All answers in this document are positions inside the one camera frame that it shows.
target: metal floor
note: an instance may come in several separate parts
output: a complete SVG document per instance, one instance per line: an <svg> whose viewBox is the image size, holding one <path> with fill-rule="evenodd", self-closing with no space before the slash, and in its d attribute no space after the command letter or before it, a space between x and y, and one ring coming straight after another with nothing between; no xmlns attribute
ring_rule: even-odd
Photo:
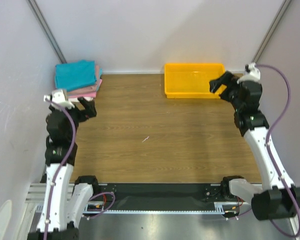
<svg viewBox="0 0 300 240"><path fill-rule="evenodd" d="M292 232L288 220L276 221ZM288 240L250 212L239 220L202 214L104 214L82 219L80 240Z"/></svg>

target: blue towel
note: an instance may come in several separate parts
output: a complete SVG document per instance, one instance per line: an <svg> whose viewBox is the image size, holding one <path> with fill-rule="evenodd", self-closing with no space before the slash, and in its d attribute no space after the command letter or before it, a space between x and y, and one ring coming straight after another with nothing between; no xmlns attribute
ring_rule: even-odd
<svg viewBox="0 0 300 240"><path fill-rule="evenodd" d="M95 61L82 60L57 64L54 82L57 89L66 89L67 92L94 85L96 83Z"/></svg>

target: wooden tabletop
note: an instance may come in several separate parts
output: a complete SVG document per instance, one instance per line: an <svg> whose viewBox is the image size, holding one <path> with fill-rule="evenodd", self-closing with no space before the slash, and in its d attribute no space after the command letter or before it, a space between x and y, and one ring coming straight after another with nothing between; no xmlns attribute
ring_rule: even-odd
<svg viewBox="0 0 300 240"><path fill-rule="evenodd" d="M167 99L161 74L104 75L97 116L79 125L71 180L219 183L241 175L261 182L251 150L220 99Z"/></svg>

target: metal frame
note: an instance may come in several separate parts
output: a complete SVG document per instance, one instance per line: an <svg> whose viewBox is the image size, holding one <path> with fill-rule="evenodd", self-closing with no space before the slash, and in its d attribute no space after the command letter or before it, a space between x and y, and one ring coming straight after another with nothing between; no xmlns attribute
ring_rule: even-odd
<svg viewBox="0 0 300 240"><path fill-rule="evenodd" d="M39 25L42 28L42 31L44 35L47 37L51 47L53 48L53 51L55 52L56 56L58 57L60 63L66 64L67 60L65 56L63 55L57 40L55 39L43 13L41 12L36 0L26 0L27 3L29 4L29 7L31 8L35 18L38 20Z"/></svg>
<svg viewBox="0 0 300 240"><path fill-rule="evenodd" d="M267 33L265 34L258 50L256 51L253 59L251 62L253 63L257 63L258 60L260 59L262 53L264 52L264 50L266 49L271 37L273 36L273 34L275 33L279 23L281 22L283 16L285 15L285 13L288 10L288 7L290 6L290 3L292 2L292 0L284 0L283 3L280 6L280 9L278 10L278 12L276 13Z"/></svg>

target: purple cable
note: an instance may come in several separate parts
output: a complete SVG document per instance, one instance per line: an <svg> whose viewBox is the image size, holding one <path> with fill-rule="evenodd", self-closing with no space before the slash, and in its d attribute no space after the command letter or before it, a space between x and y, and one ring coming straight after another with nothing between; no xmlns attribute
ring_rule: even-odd
<svg viewBox="0 0 300 240"><path fill-rule="evenodd" d="M63 106L61 106L61 105L59 105L59 104L57 104L57 103L55 103L55 102L53 102L53 101L51 101L49 99L46 99L45 101L48 102L48 103L50 103L50 104L54 104L59 109L61 109L61 111L69 119L71 127L72 127L72 140L71 140L70 147L69 147L68 151L66 152L64 158L62 159L60 165L56 169L56 171L55 171L55 173L53 175L53 178L52 178L52 183L55 183L56 179L57 179L57 176L58 176L58 173L60 172L62 166L67 161L69 155L71 154L72 149L74 148L75 141L76 141L76 126L75 126L74 120L72 119L72 117L70 116L70 114L68 113L68 111ZM53 192L54 192L54 185L51 185L50 191L49 191L48 203L47 203L47 207L46 207L46 220L49 220L49 218L50 218L50 208L51 208L51 202L52 202ZM48 237L48 228L49 228L49 223L46 223L45 227L44 227L43 240L47 240L47 237Z"/></svg>
<svg viewBox="0 0 300 240"><path fill-rule="evenodd" d="M105 211L108 211L108 210L112 207L112 205L115 203L115 201L116 201L116 196L115 196L115 194L114 194L113 192L111 192L111 191L105 191L105 192L101 192L101 193L99 193L99 194L97 194L97 195L94 195L94 196L92 196L92 197L89 199L89 201L91 201L91 200L93 200L93 199L95 199L95 198L97 198L97 197L100 197L100 196L102 196L102 195L104 195L104 194L108 194L108 195L111 195L111 196L112 196L112 202L111 202L111 204L110 204L106 209L103 209L101 212L97 213L96 215L86 217L88 220L89 220L89 219L95 219L95 218L99 217L99 216L102 215Z"/></svg>
<svg viewBox="0 0 300 240"><path fill-rule="evenodd" d="M276 163L276 160L271 152L271 149L270 149L270 145L268 144L269 141L270 141L270 136L271 136L271 133L272 131L275 129L276 125L280 122L280 120L283 118L283 116L285 115L289 105L290 105L290 101L291 101L291 89L290 89L290 85L289 85L289 81L287 79L287 77L284 75L284 73L282 71L280 71L278 68L274 67L274 66L271 66L271 65L268 65L268 64L256 64L255 65L257 68L268 68L268 69L272 69L274 71L276 71L278 74L281 75L281 77L284 79L284 82L286 84L286 88L287 88L287 93L288 93L288 96L287 96L287 101L286 101L286 104L285 104L285 107L282 111L282 113L280 114L280 116L274 121L273 125L269 128L267 134L266 134L266 137L265 137L265 142L267 143L266 144L266 150L269 154L269 157L272 161L272 164L276 170L276 172L278 173L278 175L281 177L282 176L282 173ZM281 181L282 181L282 184L284 185L284 188L286 189L289 197L291 198L292 200L292 203L293 203L293 206L296 210L296 214L298 216L298 222L299 222L299 229L297 231L297 233L295 235L291 235L289 233L286 233L284 232L282 229L279 228L279 226L273 221L273 220L270 220L272 222L272 224L274 225L274 227L280 232L282 233L283 235L287 236L287 237L290 237L290 238L297 238L300 236L300 209L299 209L299 206L298 206L298 203L293 195L293 193L291 192L286 180L284 178L281 178Z"/></svg>

